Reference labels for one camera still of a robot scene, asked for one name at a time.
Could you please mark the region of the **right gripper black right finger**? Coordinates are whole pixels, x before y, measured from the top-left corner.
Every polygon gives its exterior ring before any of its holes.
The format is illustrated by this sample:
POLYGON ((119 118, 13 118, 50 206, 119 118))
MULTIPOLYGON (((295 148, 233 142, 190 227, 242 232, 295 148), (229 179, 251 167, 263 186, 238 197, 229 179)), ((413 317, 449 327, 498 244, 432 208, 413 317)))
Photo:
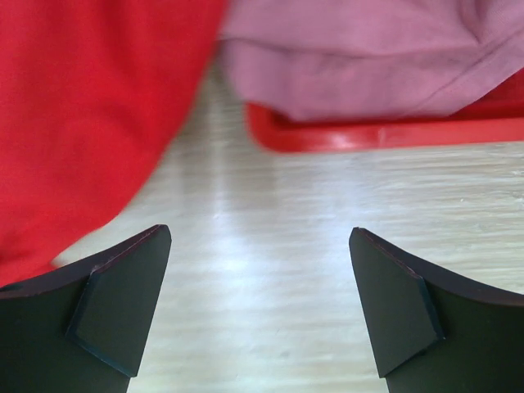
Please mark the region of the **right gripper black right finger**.
POLYGON ((523 390, 523 296, 354 228, 350 258, 379 377, 390 392, 523 390))

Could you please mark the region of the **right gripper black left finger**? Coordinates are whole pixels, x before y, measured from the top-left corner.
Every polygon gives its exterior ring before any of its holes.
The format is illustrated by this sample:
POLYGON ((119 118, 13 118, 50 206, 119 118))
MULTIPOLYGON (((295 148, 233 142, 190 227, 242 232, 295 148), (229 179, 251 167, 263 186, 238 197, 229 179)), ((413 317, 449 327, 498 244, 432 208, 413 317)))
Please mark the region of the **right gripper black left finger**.
POLYGON ((138 375, 171 234, 155 225, 1 288, 3 392, 125 392, 138 375))

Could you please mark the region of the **red t shirt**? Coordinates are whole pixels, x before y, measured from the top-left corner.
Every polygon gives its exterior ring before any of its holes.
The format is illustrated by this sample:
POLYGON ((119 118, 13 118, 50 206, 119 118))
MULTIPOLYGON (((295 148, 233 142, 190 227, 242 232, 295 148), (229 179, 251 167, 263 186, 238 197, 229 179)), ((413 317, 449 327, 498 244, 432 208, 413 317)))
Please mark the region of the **red t shirt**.
POLYGON ((1 4, 1 283, 110 222, 190 111, 223 1, 1 4))

